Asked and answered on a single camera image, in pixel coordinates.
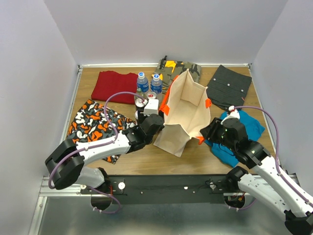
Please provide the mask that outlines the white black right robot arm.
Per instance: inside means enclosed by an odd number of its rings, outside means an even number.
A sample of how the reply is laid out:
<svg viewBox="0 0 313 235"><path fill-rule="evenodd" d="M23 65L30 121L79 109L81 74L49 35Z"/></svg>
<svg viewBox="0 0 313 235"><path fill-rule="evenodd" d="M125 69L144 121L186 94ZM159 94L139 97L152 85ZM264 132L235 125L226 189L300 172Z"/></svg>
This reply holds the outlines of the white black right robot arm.
<svg viewBox="0 0 313 235"><path fill-rule="evenodd" d="M225 187L235 192L247 192L271 207L285 221L293 235L313 233L313 198L306 193L257 141L248 138L245 126L237 118L218 118L200 130L206 140L229 148L236 159L252 169L267 185L237 166L226 174Z"/></svg>

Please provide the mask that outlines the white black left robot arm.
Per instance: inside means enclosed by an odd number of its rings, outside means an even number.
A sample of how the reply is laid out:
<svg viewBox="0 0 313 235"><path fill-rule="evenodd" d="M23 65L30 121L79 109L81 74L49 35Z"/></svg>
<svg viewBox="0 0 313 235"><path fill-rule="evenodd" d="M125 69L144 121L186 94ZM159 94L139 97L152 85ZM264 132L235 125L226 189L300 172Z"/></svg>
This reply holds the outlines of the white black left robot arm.
<svg viewBox="0 0 313 235"><path fill-rule="evenodd" d="M154 135L164 127L158 114L151 114L144 121L116 136L74 143L64 140L45 161L50 174L50 189L61 190L73 184L91 186L97 193L104 193L109 186L105 174L87 165L112 155L123 155L138 151L151 144Z"/></svg>

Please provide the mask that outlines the Pocari Sweat bottle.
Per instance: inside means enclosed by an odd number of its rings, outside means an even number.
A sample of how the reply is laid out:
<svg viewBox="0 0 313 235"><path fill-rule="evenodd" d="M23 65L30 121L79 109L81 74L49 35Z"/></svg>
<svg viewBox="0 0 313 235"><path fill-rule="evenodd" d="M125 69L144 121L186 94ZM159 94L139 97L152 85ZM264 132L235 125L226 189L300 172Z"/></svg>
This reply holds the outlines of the Pocari Sweat bottle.
<svg viewBox="0 0 313 235"><path fill-rule="evenodd" d="M159 74L154 74L150 84L151 91L156 94L162 93L162 80Z"/></svg>
<svg viewBox="0 0 313 235"><path fill-rule="evenodd" d="M143 93L149 91L149 81L144 72L139 72L137 77L137 88L140 88Z"/></svg>

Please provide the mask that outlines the green cap glass bottle front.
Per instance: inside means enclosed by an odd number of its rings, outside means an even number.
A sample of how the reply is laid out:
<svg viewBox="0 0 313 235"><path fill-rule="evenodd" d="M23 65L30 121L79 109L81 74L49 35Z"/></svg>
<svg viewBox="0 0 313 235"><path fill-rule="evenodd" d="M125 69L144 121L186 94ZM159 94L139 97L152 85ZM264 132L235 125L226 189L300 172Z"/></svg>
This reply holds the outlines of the green cap glass bottle front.
<svg viewBox="0 0 313 235"><path fill-rule="evenodd" d="M134 96L134 100L137 100L139 98L146 99L146 94L142 91L140 87L136 89L136 95Z"/></svg>

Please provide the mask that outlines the red tab can front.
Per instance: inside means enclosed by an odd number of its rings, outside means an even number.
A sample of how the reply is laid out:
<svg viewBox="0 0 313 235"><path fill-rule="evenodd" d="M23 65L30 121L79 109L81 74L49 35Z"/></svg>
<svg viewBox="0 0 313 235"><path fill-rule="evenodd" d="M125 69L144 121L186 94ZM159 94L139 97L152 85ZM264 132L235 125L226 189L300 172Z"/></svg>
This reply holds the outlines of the red tab can front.
<svg viewBox="0 0 313 235"><path fill-rule="evenodd" d="M146 97L147 99L157 99L157 94L155 92L148 92Z"/></svg>

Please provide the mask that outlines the beige canvas tote bag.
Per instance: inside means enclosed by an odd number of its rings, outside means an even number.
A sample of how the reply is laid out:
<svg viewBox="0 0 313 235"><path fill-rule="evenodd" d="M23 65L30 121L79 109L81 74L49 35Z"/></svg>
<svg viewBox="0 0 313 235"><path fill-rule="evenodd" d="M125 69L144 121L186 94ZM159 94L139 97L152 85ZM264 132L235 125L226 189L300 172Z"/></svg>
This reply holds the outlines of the beige canvas tote bag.
<svg viewBox="0 0 313 235"><path fill-rule="evenodd" d="M192 138L204 142L200 130L211 122L211 99L207 88L195 82L189 70L178 75L160 105L164 116L164 128L154 146L180 157L185 145Z"/></svg>

